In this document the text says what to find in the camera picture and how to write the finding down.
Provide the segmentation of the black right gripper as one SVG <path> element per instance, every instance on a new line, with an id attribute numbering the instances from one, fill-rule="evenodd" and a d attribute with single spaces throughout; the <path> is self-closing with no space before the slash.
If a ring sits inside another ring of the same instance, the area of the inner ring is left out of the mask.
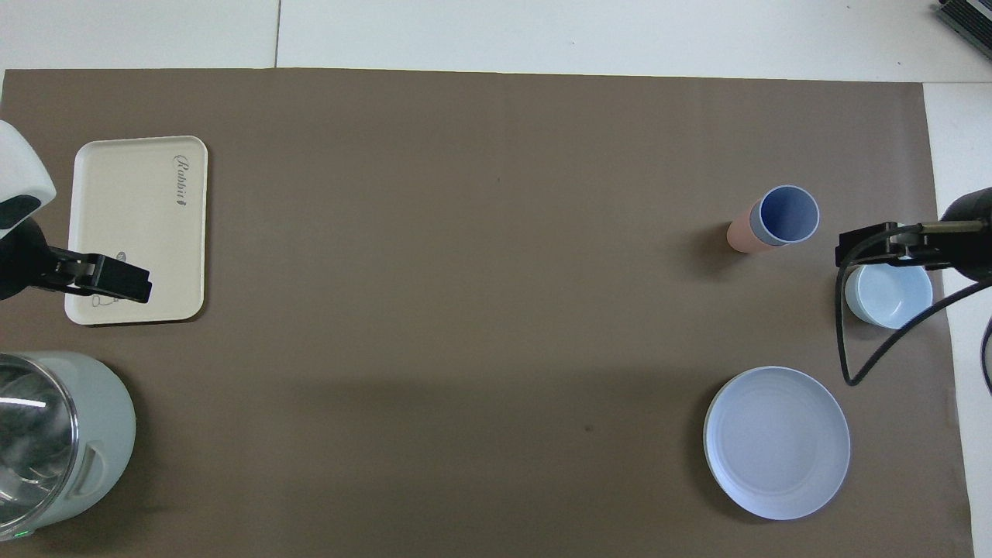
<path id="1" fill-rule="evenodd" d="M 991 276 L 991 188 L 981 188 L 957 198 L 943 213 L 943 222 L 974 220 L 982 227 L 977 232 L 956 232 L 943 236 L 940 249 L 922 237 L 921 223 L 902 225 L 882 222 L 841 233 L 835 248 L 837 268 L 855 265 L 886 264 L 892 267 L 925 267 L 928 270 L 953 268 L 971 281 Z M 878 243 L 857 249 L 859 243 L 879 236 Z"/>

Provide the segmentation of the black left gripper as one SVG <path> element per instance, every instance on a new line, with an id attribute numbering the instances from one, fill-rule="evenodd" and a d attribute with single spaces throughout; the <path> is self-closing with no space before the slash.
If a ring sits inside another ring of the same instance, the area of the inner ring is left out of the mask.
<path id="1" fill-rule="evenodd" d="M 1 240 L 1 300 L 34 286 L 54 270 L 64 293 L 111 299 L 150 300 L 150 272 L 119 259 L 47 245 L 35 219 L 25 219 Z"/>

